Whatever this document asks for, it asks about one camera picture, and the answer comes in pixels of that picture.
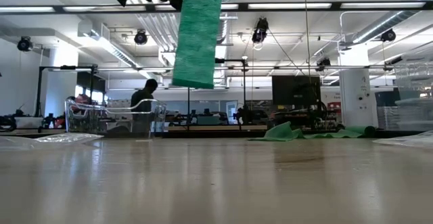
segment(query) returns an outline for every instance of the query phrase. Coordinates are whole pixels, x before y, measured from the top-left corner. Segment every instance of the spotlight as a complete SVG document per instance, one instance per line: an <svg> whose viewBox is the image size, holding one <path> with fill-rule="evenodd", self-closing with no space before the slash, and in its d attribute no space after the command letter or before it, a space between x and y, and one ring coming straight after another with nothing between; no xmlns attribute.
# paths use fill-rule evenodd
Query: spotlight
<svg viewBox="0 0 433 224"><path fill-rule="evenodd" d="M145 30L138 30L135 35L134 41L137 45L145 45L147 43L147 36Z"/></svg>
<svg viewBox="0 0 433 224"><path fill-rule="evenodd" d="M262 43L267 36L266 32L268 31L268 29L269 29L269 24L266 18L260 18L257 22L256 30L252 35L252 42Z"/></svg>
<svg viewBox="0 0 433 224"><path fill-rule="evenodd" d="M21 37L20 42L17 45L18 50L23 52L29 52L33 50L33 43L30 41L30 37Z"/></svg>
<svg viewBox="0 0 433 224"><path fill-rule="evenodd" d="M395 39L396 39L396 33L392 29L386 31L380 37L380 40L382 42L386 42L386 41L390 41L391 42L391 41L394 41Z"/></svg>
<svg viewBox="0 0 433 224"><path fill-rule="evenodd" d="M323 58L317 62L317 65L319 68L316 69L316 72L322 72L325 70L325 66L331 66L331 60L329 58Z"/></svg>

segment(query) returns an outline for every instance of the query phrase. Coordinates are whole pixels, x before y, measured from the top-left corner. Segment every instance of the white pillar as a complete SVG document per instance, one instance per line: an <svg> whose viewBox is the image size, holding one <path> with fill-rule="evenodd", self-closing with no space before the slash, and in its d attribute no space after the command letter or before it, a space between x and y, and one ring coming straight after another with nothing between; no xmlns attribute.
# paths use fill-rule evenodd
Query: white pillar
<svg viewBox="0 0 433 224"><path fill-rule="evenodd" d="M51 49L48 66L78 66L78 50L73 46L63 46ZM44 116L53 113L61 116L64 111L65 99L75 95L76 72L46 72L47 88L45 95Z"/></svg>
<svg viewBox="0 0 433 224"><path fill-rule="evenodd" d="M343 66L369 65L366 44L355 45L340 53ZM344 70L340 72L342 117L345 126L373 125L373 94L370 91L368 69Z"/></svg>

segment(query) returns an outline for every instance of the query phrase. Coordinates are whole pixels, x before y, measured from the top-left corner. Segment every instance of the green fabric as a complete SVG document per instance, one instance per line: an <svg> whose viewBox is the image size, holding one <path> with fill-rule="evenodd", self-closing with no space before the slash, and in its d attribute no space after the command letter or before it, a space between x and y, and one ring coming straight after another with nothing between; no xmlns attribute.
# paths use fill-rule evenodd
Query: green fabric
<svg viewBox="0 0 433 224"><path fill-rule="evenodd" d="M291 141L293 139L323 139L323 138L352 138L362 136L372 137L375 133L374 127L347 127L337 133L320 133L315 135L304 135L300 129L292 130L290 122L283 123L269 129L263 138L250 139L250 141Z"/></svg>
<svg viewBox="0 0 433 224"><path fill-rule="evenodd" d="M173 85L214 88L222 0L183 0Z"/></svg>

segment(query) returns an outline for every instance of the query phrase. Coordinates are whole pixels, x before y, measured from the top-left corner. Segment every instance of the person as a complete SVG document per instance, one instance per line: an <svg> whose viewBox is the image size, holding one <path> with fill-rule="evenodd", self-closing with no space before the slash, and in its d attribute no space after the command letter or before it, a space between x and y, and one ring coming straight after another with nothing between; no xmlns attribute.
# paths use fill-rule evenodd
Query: person
<svg viewBox="0 0 433 224"><path fill-rule="evenodd" d="M158 82L154 79L146 81L143 89L136 91L131 97L132 112L148 112L148 114L133 114L133 133L150 133L150 125L152 123L152 102L139 102L143 99L153 99L152 95L158 88Z"/></svg>

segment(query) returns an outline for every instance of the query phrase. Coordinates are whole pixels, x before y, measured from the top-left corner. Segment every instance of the monitor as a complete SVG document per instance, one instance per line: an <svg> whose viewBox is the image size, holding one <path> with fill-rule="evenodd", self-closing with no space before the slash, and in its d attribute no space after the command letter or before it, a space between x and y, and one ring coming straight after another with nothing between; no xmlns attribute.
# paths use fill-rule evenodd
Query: monitor
<svg viewBox="0 0 433 224"><path fill-rule="evenodd" d="M274 105L311 106L321 100L318 76L273 76Z"/></svg>

